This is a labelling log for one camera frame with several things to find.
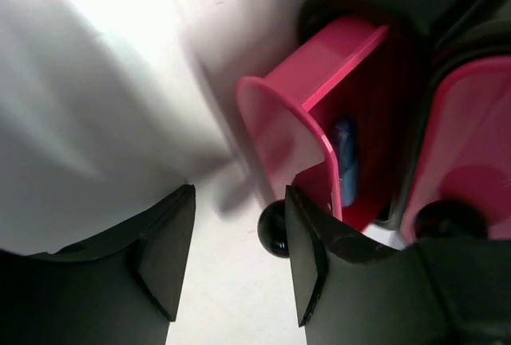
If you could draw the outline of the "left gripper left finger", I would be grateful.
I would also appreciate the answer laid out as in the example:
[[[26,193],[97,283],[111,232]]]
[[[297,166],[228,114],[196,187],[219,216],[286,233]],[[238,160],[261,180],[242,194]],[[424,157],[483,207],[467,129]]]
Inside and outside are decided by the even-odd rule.
[[[2,252],[2,343],[165,343],[195,215],[196,190],[186,184],[54,254]]]

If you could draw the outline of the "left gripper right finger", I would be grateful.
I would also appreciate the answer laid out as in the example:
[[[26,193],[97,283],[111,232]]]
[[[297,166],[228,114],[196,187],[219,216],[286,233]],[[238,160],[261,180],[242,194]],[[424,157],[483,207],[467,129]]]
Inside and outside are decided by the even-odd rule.
[[[285,196],[299,326],[309,344],[507,344],[510,243],[423,240],[396,250]]]

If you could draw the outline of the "pink drawer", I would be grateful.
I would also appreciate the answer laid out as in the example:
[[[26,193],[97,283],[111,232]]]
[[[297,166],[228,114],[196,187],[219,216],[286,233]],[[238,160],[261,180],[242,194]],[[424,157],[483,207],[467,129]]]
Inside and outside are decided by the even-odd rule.
[[[466,63],[437,86],[400,227],[407,243],[415,240],[416,215],[440,199],[471,205],[490,238],[510,238],[508,55]]]
[[[326,24],[263,77],[243,77],[236,103],[274,200],[259,219],[263,247],[287,257],[284,197],[302,190],[324,212],[363,231],[389,215],[398,189],[418,61],[387,25],[354,15]],[[356,123],[358,192],[341,205],[334,124]]]

